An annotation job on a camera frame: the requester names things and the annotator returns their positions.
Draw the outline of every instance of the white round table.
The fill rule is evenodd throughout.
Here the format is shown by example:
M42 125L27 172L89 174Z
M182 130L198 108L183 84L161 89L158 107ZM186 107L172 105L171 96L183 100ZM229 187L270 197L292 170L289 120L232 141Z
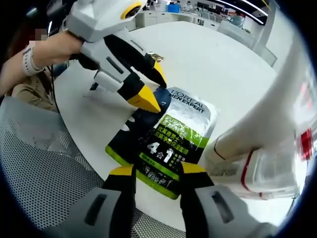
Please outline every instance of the white round table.
M180 87L219 109L210 143L233 126L260 100L276 76L258 55L239 42L209 28L172 22L131 32L147 51L163 57L168 86ZM55 82L56 99L64 123L89 164L103 178L120 166L105 147L136 110L118 94L105 92L99 99L83 97L94 71L72 64ZM143 80L153 89L154 83ZM245 200L249 212L261 222L279 225L290 199ZM136 206L174 228L185 230L179 198L171 200L137 180Z

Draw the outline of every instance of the blue container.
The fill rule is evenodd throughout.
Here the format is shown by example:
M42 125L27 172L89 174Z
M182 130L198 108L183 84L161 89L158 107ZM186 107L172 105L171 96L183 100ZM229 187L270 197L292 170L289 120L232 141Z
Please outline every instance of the blue container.
M169 5L167 6L167 10L168 10L168 12L179 13L180 7L179 7L178 4L175 4L175 5L169 4Z

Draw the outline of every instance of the human hand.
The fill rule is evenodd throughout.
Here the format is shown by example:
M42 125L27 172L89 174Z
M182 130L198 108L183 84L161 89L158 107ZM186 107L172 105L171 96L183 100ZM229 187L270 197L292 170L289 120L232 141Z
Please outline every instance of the human hand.
M68 31L48 37L46 41L36 41L33 48L33 63L42 68L67 61L72 54L80 53L83 42Z

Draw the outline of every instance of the face mask package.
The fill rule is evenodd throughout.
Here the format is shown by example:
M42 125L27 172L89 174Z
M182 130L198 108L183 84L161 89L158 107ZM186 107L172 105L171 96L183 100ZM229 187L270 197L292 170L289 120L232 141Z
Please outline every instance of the face mask package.
M158 114L138 109L107 145L121 165L165 196L179 196L179 163L197 164L214 129L215 106L177 87L158 88Z

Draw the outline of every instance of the white watch strap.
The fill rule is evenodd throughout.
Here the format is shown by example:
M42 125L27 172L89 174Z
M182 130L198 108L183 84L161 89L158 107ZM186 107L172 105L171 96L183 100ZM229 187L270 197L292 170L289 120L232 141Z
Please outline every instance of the white watch strap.
M33 47L28 45L27 48L25 48L25 51L22 56L22 68L24 73L27 76L32 76L43 71L43 68L35 67L32 56L33 56Z

